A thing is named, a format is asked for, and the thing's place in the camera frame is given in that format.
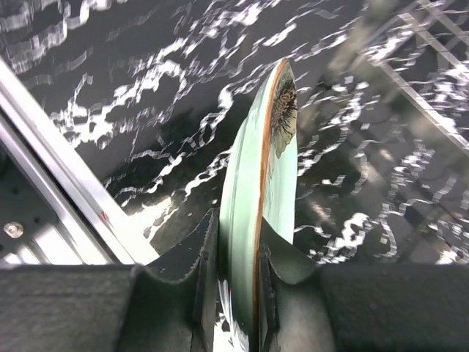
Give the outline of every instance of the silver metal bar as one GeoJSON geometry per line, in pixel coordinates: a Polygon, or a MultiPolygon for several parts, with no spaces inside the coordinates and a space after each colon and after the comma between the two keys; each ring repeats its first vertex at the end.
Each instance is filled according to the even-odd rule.
{"type": "Polygon", "coordinates": [[[392,67],[360,54],[351,73],[368,81],[383,101],[407,119],[414,137],[444,155],[447,165],[458,171],[469,185],[469,143],[453,125],[448,124],[392,67]]]}
{"type": "Polygon", "coordinates": [[[70,243],[87,264],[110,263],[108,255],[88,231],[85,224],[75,214],[59,189],[49,179],[34,156],[24,147],[7,121],[0,114],[0,139],[4,146],[15,156],[15,161],[36,185],[38,191],[51,205],[66,230],[70,243]]]}
{"type": "Polygon", "coordinates": [[[447,15],[437,7],[433,7],[432,3],[429,0],[417,0],[417,2],[422,6],[426,7],[427,11],[437,18],[447,29],[453,32],[462,42],[469,46],[469,35],[467,35],[462,29],[458,27],[452,20],[448,18],[447,15]]]}
{"type": "MultiPolygon", "coordinates": [[[[441,6],[441,8],[445,9],[447,8],[447,6],[449,6],[450,4],[453,3],[453,0],[448,0],[448,1],[445,1],[444,5],[441,6]]],[[[433,3],[430,3],[428,5],[428,7],[435,7],[437,8],[437,5],[436,4],[433,4],[433,3]]],[[[402,13],[403,14],[409,14],[410,12],[412,11],[409,11],[409,10],[415,10],[415,6],[413,7],[408,7],[406,10],[404,10],[402,13]]],[[[399,15],[396,15],[392,18],[392,24],[396,23],[398,20],[399,20],[399,15]]],[[[421,26],[428,29],[429,27],[431,27],[433,24],[435,24],[437,22],[437,18],[435,16],[432,16],[432,15],[428,15],[425,17],[425,19],[422,21],[421,23],[421,26]]],[[[407,30],[403,33],[402,35],[402,38],[400,38],[400,41],[394,46],[392,47],[386,54],[385,56],[383,57],[383,59],[385,58],[388,58],[390,57],[392,54],[394,54],[396,51],[398,51],[405,43],[407,43],[410,38],[414,37],[415,36],[415,32],[414,31],[411,31],[411,30],[407,30]]]]}
{"type": "Polygon", "coordinates": [[[409,24],[412,30],[423,40],[425,40],[432,48],[434,48],[447,62],[452,64],[458,71],[469,79],[469,70],[464,66],[452,53],[448,51],[435,37],[433,37],[430,32],[423,28],[417,20],[409,15],[401,14],[399,17],[407,24],[409,24]]]}
{"type": "Polygon", "coordinates": [[[2,59],[0,107],[121,263],[147,264],[158,258],[2,59]]]}

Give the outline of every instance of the mint green plate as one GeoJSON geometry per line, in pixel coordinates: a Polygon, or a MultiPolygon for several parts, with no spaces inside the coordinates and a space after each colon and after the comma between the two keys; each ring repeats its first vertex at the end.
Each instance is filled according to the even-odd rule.
{"type": "Polygon", "coordinates": [[[262,217],[279,235],[293,241],[297,110],[293,72],[288,60],[282,59],[259,88],[236,135],[226,171],[219,254],[226,263],[233,318],[246,334],[254,331],[257,320],[262,217]]]}

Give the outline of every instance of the ceramic plate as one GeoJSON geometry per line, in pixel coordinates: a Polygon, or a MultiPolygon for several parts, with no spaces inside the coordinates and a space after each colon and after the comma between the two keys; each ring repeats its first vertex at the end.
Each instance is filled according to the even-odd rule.
{"type": "Polygon", "coordinates": [[[236,135],[221,197],[220,259],[226,263],[232,314],[246,334],[256,323],[262,217],[283,238],[293,240],[296,118],[295,79],[282,59],[262,83],[236,135]]]}

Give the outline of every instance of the screw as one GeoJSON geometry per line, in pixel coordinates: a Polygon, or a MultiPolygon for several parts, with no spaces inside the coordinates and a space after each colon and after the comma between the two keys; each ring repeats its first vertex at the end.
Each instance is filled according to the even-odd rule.
{"type": "Polygon", "coordinates": [[[3,226],[3,231],[11,238],[19,238],[24,232],[23,225],[18,222],[9,222],[3,226]]]}

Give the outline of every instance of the brown plate edge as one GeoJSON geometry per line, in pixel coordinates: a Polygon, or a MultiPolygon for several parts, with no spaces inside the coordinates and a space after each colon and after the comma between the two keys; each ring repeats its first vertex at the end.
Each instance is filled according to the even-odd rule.
{"type": "MultiPolygon", "coordinates": [[[[285,68],[285,65],[289,63],[288,59],[282,59],[280,65],[277,67],[276,75],[273,79],[272,87],[269,91],[269,104],[267,105],[267,111],[265,116],[265,124],[264,124],[264,131],[262,134],[262,152],[261,152],[261,179],[260,179],[260,197],[259,197],[259,204],[257,206],[257,219],[256,219],[256,240],[254,241],[254,272],[253,272],[253,336],[251,338],[255,338],[258,334],[254,333],[254,330],[258,326],[259,322],[259,297],[258,297],[258,274],[259,274],[259,266],[257,255],[259,253],[259,245],[260,245],[260,228],[262,223],[262,207],[264,205],[264,193],[265,193],[265,178],[267,177],[267,167],[268,167],[268,159],[269,159],[269,146],[270,146],[270,117],[272,115],[272,105],[273,105],[273,95],[275,93],[275,89],[277,87],[278,78],[285,68]]],[[[254,340],[251,341],[254,344],[258,344],[258,341],[254,340]]]]}

